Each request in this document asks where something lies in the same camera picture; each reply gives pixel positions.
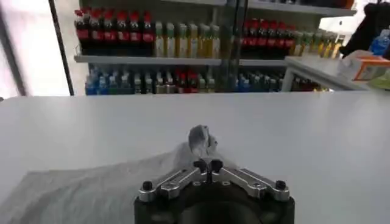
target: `bottle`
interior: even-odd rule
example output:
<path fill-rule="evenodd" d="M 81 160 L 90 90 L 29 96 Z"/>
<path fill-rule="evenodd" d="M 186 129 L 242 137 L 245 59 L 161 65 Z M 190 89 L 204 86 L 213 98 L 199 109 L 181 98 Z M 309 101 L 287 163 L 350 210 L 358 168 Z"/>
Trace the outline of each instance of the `bottle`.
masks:
<path fill-rule="evenodd" d="M 74 14 L 76 15 L 74 26 L 76 27 L 76 34 L 81 45 L 81 50 L 83 51 L 84 48 L 88 47 L 87 44 L 90 40 L 88 25 L 85 23 L 83 13 L 80 10 L 75 10 Z"/>
<path fill-rule="evenodd" d="M 188 93 L 198 93 L 198 76 L 193 71 L 188 71 Z"/>
<path fill-rule="evenodd" d="M 294 26 L 288 26 L 286 30 L 286 41 L 285 41 L 285 48 L 283 51 L 283 58 L 290 55 L 290 52 L 294 50 L 295 48 L 295 27 Z"/>
<path fill-rule="evenodd" d="M 267 51 L 265 59 L 275 58 L 275 44 L 276 44 L 276 21 L 272 21 L 268 29 Z"/>
<path fill-rule="evenodd" d="M 250 27 L 248 32 L 248 56 L 250 58 L 254 58 L 256 55 L 258 55 L 257 51 L 257 34 L 258 34 L 258 20 L 252 19 L 250 21 Z"/>
<path fill-rule="evenodd" d="M 153 56 L 154 31 L 151 25 L 151 14 L 148 11 L 144 12 L 144 24 L 142 30 L 142 51 L 144 56 Z"/>
<path fill-rule="evenodd" d="M 142 54 L 140 52 L 140 45 L 141 45 L 141 30 L 140 25 L 138 24 L 139 15 L 137 11 L 134 11 L 130 15 L 130 25 L 129 25 L 129 32 L 130 32 L 130 44 L 129 44 L 129 51 L 130 55 L 140 55 Z"/>
<path fill-rule="evenodd" d="M 98 95 L 108 95 L 107 81 L 101 76 L 99 79 L 99 89 L 97 91 Z"/>
<path fill-rule="evenodd" d="M 376 37 L 370 46 L 370 51 L 374 55 L 382 56 L 385 54 L 386 49 L 388 48 L 390 44 L 390 29 L 383 29 L 380 33 L 380 36 Z"/>
<path fill-rule="evenodd" d="M 110 55 L 112 54 L 113 47 L 116 46 L 116 35 L 118 33 L 113 22 L 113 14 L 114 12 L 112 10 L 104 14 L 104 41 Z"/>
<path fill-rule="evenodd" d="M 121 94 L 132 94 L 132 87 L 129 82 L 130 74 L 124 72 L 121 77 Z"/>
<path fill-rule="evenodd" d="M 278 29 L 276 31 L 276 43 L 275 43 L 275 58 L 284 59 L 285 51 L 285 38 L 286 38 L 286 24 L 283 22 L 279 23 Z"/>
<path fill-rule="evenodd" d="M 116 82 L 116 77 L 111 75 L 109 78 L 110 82 L 108 84 L 108 94 L 109 95 L 117 95 L 119 94 L 119 86 Z"/>
<path fill-rule="evenodd" d="M 303 42 L 303 33 L 300 31 L 297 31 L 293 56 L 301 57 L 304 46 L 305 46 L 305 43 Z"/>
<path fill-rule="evenodd" d="M 269 23 L 263 20 L 260 23 L 260 28 L 257 33 L 257 58 L 264 58 L 266 55 L 267 38 L 268 38 Z"/>
<path fill-rule="evenodd" d="M 188 27 L 190 32 L 188 38 L 188 57 L 197 58 L 197 49 L 198 49 L 197 26 L 193 23 L 190 23 Z"/>
<path fill-rule="evenodd" d="M 175 27 L 172 23 L 166 25 L 165 55 L 169 58 L 175 57 Z"/>
<path fill-rule="evenodd" d="M 97 48 L 101 48 L 104 41 L 104 28 L 100 16 L 101 16 L 100 10 L 92 11 L 90 26 L 91 26 L 91 39 L 94 44 L 95 50 L 98 50 Z"/>
<path fill-rule="evenodd" d="M 328 46 L 324 51 L 322 51 L 323 52 L 323 54 L 321 55 L 322 58 L 329 58 L 332 56 L 332 53 L 335 50 L 335 46 L 336 46 L 336 38 L 337 35 L 335 35 L 335 33 L 330 33 Z"/>
<path fill-rule="evenodd" d="M 87 81 L 85 82 L 85 95 L 96 95 L 96 88 L 94 86 L 93 80 L 90 76 L 87 77 Z"/>
<path fill-rule="evenodd" d="M 342 44 L 344 43 L 344 39 L 346 38 L 345 35 L 340 35 L 337 42 L 336 42 L 336 45 L 335 45 L 335 49 L 331 55 L 331 57 L 333 59 L 340 59 L 340 47 L 342 46 Z"/>
<path fill-rule="evenodd" d="M 156 57 L 164 57 L 164 38 L 163 25 L 161 22 L 156 23 L 156 41 L 155 41 L 155 55 Z"/>
<path fill-rule="evenodd" d="M 244 22 L 243 34 L 241 37 L 241 56 L 247 58 L 249 54 L 249 21 Z"/>
<path fill-rule="evenodd" d="M 183 23 L 177 25 L 177 37 L 176 37 L 176 57 L 185 58 L 187 56 L 188 39 L 187 39 L 187 26 Z"/>
<path fill-rule="evenodd" d="M 199 93 L 207 93 L 206 81 L 205 81 L 205 79 L 203 78 L 202 74 L 199 73 L 199 74 L 197 75 L 197 78 L 198 78 L 198 92 L 199 92 Z"/>
<path fill-rule="evenodd" d="M 156 94 L 164 94 L 166 93 L 167 87 L 164 85 L 163 77 L 161 72 L 157 72 L 156 74 Z"/>
<path fill-rule="evenodd" d="M 212 58 L 219 58 L 219 53 L 221 51 L 221 41 L 219 39 L 219 26 L 212 25 L 213 30 L 213 40 L 212 40 L 212 52 L 211 57 Z"/>
<path fill-rule="evenodd" d="M 144 75 L 144 91 L 145 94 L 155 93 L 153 90 L 153 80 L 151 78 L 151 74 L 146 72 Z"/>
<path fill-rule="evenodd" d="M 135 94 L 141 94 L 142 93 L 142 82 L 141 82 L 141 78 L 140 78 L 140 73 L 135 73 L 134 74 L 134 80 L 133 80 L 134 84 L 134 93 Z"/>
<path fill-rule="evenodd" d="M 176 86 L 169 71 L 166 72 L 165 88 L 167 93 L 173 94 L 176 92 Z"/>
<path fill-rule="evenodd" d="M 130 47 L 130 28 L 127 22 L 126 11 L 120 11 L 117 17 L 116 27 L 118 30 L 119 51 L 120 54 L 128 54 Z"/>

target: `cola bottle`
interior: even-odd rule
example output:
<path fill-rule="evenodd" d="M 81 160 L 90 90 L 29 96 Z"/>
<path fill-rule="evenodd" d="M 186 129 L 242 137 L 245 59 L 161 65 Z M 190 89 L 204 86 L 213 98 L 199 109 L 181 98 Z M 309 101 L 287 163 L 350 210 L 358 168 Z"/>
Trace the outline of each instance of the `cola bottle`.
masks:
<path fill-rule="evenodd" d="M 92 54 L 104 54 L 104 24 L 101 19 L 101 11 L 96 9 L 92 11 L 90 21 L 91 26 L 91 47 Z"/>
<path fill-rule="evenodd" d="M 137 11 L 134 11 L 130 15 L 130 53 L 132 55 L 139 55 L 140 54 L 140 45 L 141 45 L 141 30 L 139 25 L 139 15 Z"/>
<path fill-rule="evenodd" d="M 90 40 L 88 26 L 85 24 L 83 20 L 83 13 L 80 10 L 75 10 L 74 14 L 76 15 L 74 26 L 76 27 L 76 34 L 80 41 L 81 52 L 86 54 L 86 51 L 88 50 L 88 42 Z"/>
<path fill-rule="evenodd" d="M 154 52 L 155 34 L 151 24 L 151 14 L 148 11 L 144 12 L 143 22 L 141 50 L 145 56 L 151 57 Z"/>
<path fill-rule="evenodd" d="M 113 20 L 114 10 L 109 10 L 104 14 L 104 41 L 109 55 L 115 55 L 117 44 L 116 23 Z"/>
<path fill-rule="evenodd" d="M 117 18 L 116 28 L 118 30 L 118 53 L 125 55 L 129 51 L 130 44 L 130 29 L 126 11 L 120 11 Z"/>

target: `white cloth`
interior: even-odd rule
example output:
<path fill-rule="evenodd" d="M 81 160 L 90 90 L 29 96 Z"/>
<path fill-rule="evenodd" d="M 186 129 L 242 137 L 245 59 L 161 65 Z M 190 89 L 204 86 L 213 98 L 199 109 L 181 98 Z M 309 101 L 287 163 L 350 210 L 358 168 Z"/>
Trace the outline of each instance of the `white cloth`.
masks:
<path fill-rule="evenodd" d="M 215 152 L 214 137 L 205 140 L 213 142 L 206 149 L 209 157 L 230 163 Z M 133 223 L 133 202 L 142 182 L 192 164 L 199 159 L 195 152 L 186 142 L 170 153 L 142 161 L 30 172 L 0 206 L 0 223 Z"/>

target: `plastic bottle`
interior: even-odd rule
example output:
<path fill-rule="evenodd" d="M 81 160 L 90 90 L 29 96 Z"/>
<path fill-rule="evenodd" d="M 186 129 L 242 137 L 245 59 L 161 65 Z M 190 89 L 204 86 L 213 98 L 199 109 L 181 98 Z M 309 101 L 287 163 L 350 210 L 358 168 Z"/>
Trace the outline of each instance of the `plastic bottle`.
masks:
<path fill-rule="evenodd" d="M 220 50 L 221 50 L 221 41 L 219 39 L 219 26 L 215 26 L 213 25 L 212 27 L 212 30 L 213 30 L 213 34 L 212 34 L 212 37 L 213 37 L 213 40 L 212 40 L 212 52 L 211 52 L 211 57 L 212 58 L 219 58 L 219 53 L 220 53 Z"/>
<path fill-rule="evenodd" d="M 130 29 L 127 21 L 126 11 L 120 11 L 117 16 L 116 27 L 118 30 L 118 44 L 121 54 L 129 53 Z"/>
<path fill-rule="evenodd" d="M 163 25 L 161 22 L 157 22 L 155 26 L 156 26 L 155 55 L 156 57 L 164 57 Z"/>
<path fill-rule="evenodd" d="M 382 56 L 385 54 L 386 49 L 388 48 L 390 44 L 390 30 L 389 29 L 383 29 L 382 32 L 380 33 L 380 36 L 376 37 L 370 46 L 370 51 L 374 55 L 379 55 Z"/>
<path fill-rule="evenodd" d="M 140 45 L 141 45 L 141 30 L 140 25 L 138 23 L 139 20 L 139 14 L 137 11 L 134 11 L 130 15 L 130 54 L 131 55 L 139 55 L 140 52 Z"/>
<path fill-rule="evenodd" d="M 116 24 L 113 21 L 112 10 L 107 11 L 104 14 L 104 41 L 105 45 L 108 47 L 108 52 L 111 53 L 113 47 L 117 44 L 117 34 Z"/>
<path fill-rule="evenodd" d="M 277 23 L 272 21 L 268 29 L 267 51 L 265 59 L 273 59 L 275 57 Z"/>
<path fill-rule="evenodd" d="M 257 33 L 257 49 L 258 49 L 257 58 L 264 58 L 264 56 L 266 55 L 268 28 L 269 28 L 269 23 L 263 20 L 260 23 L 260 27 Z"/>
<path fill-rule="evenodd" d="M 188 39 L 187 39 L 187 26 L 183 23 L 177 25 L 176 37 L 176 57 L 185 58 L 187 56 Z"/>
<path fill-rule="evenodd" d="M 91 39 L 95 45 L 95 50 L 97 48 L 101 48 L 104 41 L 104 27 L 103 27 L 103 23 L 101 22 L 100 16 L 101 16 L 100 10 L 92 11 L 90 26 L 91 26 Z"/>
<path fill-rule="evenodd" d="M 175 26 L 172 23 L 166 25 L 165 55 L 175 57 Z"/>
<path fill-rule="evenodd" d="M 332 58 L 334 59 L 340 59 L 340 47 L 342 46 L 342 44 L 344 43 L 344 39 L 346 38 L 345 35 L 340 35 L 340 37 L 338 38 L 337 42 L 336 42 L 336 45 L 335 45 L 335 49 L 331 55 Z"/>
<path fill-rule="evenodd" d="M 197 58 L 197 48 L 198 48 L 198 36 L 197 36 L 197 26 L 193 23 L 188 25 L 189 37 L 188 37 L 188 57 Z"/>
<path fill-rule="evenodd" d="M 142 30 L 142 52 L 145 56 L 153 56 L 154 52 L 154 31 L 151 25 L 151 14 L 148 11 L 144 12 L 144 23 Z"/>

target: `beverage display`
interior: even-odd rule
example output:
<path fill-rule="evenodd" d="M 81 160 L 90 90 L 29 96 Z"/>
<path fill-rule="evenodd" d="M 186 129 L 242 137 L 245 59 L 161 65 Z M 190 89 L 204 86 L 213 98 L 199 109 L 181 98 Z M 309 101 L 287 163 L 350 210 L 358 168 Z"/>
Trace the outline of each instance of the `beverage display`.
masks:
<path fill-rule="evenodd" d="M 144 11 L 75 10 L 74 25 L 85 55 L 220 58 L 219 26 L 152 21 Z"/>

